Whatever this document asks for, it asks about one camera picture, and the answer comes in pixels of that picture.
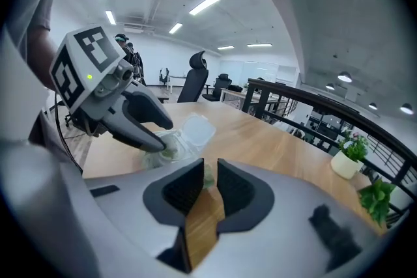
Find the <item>railing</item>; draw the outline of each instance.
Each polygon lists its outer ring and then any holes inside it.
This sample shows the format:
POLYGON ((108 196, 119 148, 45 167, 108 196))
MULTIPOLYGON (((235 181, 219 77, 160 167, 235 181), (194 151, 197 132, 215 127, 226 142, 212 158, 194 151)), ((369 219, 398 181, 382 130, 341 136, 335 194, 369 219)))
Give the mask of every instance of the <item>railing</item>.
MULTIPOLYGON (((404 164, 404 159, 380 141, 376 140, 374 137, 367 135, 367 139, 372 153, 380 158, 384 165, 387 166, 393 174, 397 174, 401 166, 404 164)), ((412 184, 415 182, 417 182, 417 172, 414 169, 410 169, 402 179, 402 183, 412 184)))
MULTIPOLYGON (((399 169, 395 171, 394 176, 388 174, 386 171, 383 171, 381 168, 377 167, 376 165, 374 165, 366 159, 362 160, 364 165, 368 169, 374 170, 380 175, 387 178, 389 181, 391 181, 391 183, 395 184, 399 189, 404 191, 414 202, 416 202, 417 197, 403 185, 403 180, 407 173, 410 171, 411 167, 414 169, 413 171, 415 172, 415 168, 417 166, 417 157, 401 141, 396 139, 386 130, 382 129, 380 126, 371 122, 359 113, 352 111, 351 108, 348 108, 343 104, 338 104, 336 102, 333 102, 332 100, 323 98, 322 96, 314 95, 304 90, 295 89, 283 85, 277 85, 275 83, 270 83, 268 81, 257 79, 249 79, 249 87, 242 108, 242 111, 245 113, 248 112, 248 109, 252 104, 252 96, 255 89, 262 90, 259 102, 257 102, 255 107, 255 117, 259 119, 274 118, 276 120, 280 120, 295 128, 298 128, 299 130, 312 134, 314 137, 317 137, 320 140, 328 143, 330 145, 329 147, 338 147, 338 143, 326 137, 325 135, 316 132, 315 130, 312 130, 306 126, 302 126, 299 123, 289 120, 283 116, 277 115, 276 113, 273 113, 269 110, 265 110, 270 93, 278 94, 280 96, 280 100, 281 97, 286 97, 288 99, 311 105, 313 107, 316 107, 317 109, 320 109, 321 111, 331 113, 332 115, 339 117, 345 122, 348 122, 353 126, 360 128, 362 131, 368 133, 370 136, 372 136, 372 138, 375 138, 378 142, 383 144, 384 147, 386 147, 388 150, 394 152, 395 156, 401 157, 402 164, 399 167, 399 169)), ((402 215, 406 210, 400 210, 392 204, 390 204, 390 208, 399 215, 402 215)))

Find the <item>floor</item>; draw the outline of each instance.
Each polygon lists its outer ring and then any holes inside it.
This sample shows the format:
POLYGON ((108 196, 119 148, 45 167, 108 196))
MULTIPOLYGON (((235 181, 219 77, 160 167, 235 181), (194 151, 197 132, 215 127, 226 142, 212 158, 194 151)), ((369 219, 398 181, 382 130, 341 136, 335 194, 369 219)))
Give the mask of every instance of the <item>floor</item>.
MULTIPOLYGON (((149 87, 149 89, 156 97, 169 98, 164 103, 172 104, 172 103, 177 102, 178 97, 181 93, 182 87, 173 87, 172 94, 169 93, 166 87, 152 86, 152 87, 149 87)), ((202 96, 200 96, 198 99, 198 102, 204 102, 204 101, 206 100, 202 96)), ((87 159, 87 154, 90 149, 91 141, 93 140, 93 138, 89 137, 85 132, 75 128, 71 122, 69 123, 69 127, 66 127, 65 116, 68 114, 68 109, 65 106, 60 105, 58 107, 58 114, 59 114, 58 119, 59 119, 61 131, 63 133, 63 137, 65 138, 65 141, 74 159, 78 162, 79 166, 83 168, 85 160, 87 159)), ((55 113, 51 112, 51 116, 52 116, 52 122, 55 126, 55 113)))

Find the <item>cable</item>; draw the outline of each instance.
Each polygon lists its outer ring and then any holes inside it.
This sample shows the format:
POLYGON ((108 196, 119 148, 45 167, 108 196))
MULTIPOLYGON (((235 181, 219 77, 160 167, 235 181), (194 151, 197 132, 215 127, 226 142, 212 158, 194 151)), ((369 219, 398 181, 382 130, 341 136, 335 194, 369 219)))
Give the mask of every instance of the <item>cable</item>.
POLYGON ((82 135, 86 135, 86 133, 82 133, 80 135, 75 135, 73 137, 64 137, 64 139, 73 139, 73 138, 76 138, 76 137, 81 137, 82 135))
POLYGON ((56 92, 55 92, 55 123, 57 125, 57 130, 58 130, 59 138, 61 139, 61 142, 62 142, 62 144, 64 146, 64 149, 66 150, 66 153, 68 154, 68 156, 70 157, 70 159, 72 160, 72 162, 74 163, 74 165, 77 166, 77 168, 79 169, 80 173, 83 174, 83 169, 79 166, 79 164, 77 163, 77 161, 72 156, 71 151, 70 151, 68 145, 66 144, 66 141, 64 139, 63 133, 61 131, 61 125, 59 124, 58 103, 57 103, 57 93, 56 92))

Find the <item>plastic container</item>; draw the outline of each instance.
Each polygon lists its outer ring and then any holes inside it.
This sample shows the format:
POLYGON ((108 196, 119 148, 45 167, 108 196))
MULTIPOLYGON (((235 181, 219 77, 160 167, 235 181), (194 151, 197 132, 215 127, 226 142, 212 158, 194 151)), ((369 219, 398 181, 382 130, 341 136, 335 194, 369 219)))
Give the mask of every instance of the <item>plastic container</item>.
POLYGON ((142 165, 144 169, 153 169, 189 158, 198 158, 215 133, 216 127, 207 118, 192 113, 180 129, 155 132, 158 137, 165 137, 165 142, 169 142, 168 147, 175 147, 176 152, 165 150, 146 153, 142 165))

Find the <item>black mesh chair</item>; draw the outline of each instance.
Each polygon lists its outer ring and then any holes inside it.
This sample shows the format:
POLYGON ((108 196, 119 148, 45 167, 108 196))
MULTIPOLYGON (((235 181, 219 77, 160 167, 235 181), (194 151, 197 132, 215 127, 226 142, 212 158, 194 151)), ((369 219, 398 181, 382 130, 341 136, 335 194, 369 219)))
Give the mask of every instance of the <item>black mesh chair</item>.
POLYGON ((204 50, 200 51, 190 58, 190 66, 192 69, 188 71, 184 87, 178 97, 178 103, 196 102, 198 100, 209 76, 209 71, 206 69, 203 59, 204 52, 204 50))
POLYGON ((222 88, 227 88, 232 84, 232 81, 229 79, 229 74, 222 73, 216 79, 214 83, 214 90, 212 94, 203 94, 203 97, 208 101, 220 101, 220 94, 222 93, 222 88))

